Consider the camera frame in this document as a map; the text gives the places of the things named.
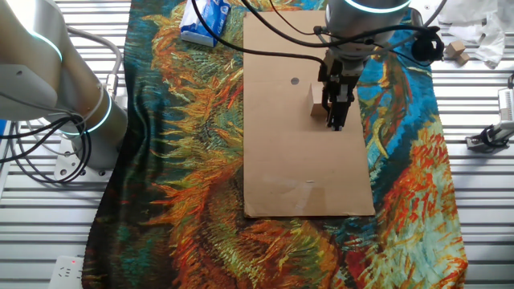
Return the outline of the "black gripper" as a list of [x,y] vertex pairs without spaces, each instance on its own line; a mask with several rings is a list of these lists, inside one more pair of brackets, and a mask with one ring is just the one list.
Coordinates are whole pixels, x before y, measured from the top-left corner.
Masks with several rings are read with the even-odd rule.
[[334,82],[342,87],[342,93],[337,97],[336,126],[332,116],[332,101],[327,88],[322,89],[322,107],[327,112],[326,126],[333,131],[340,131],[345,126],[349,108],[353,102],[353,90],[364,70],[363,59],[342,59],[334,52],[326,51],[324,64],[320,66],[318,81],[322,83]]

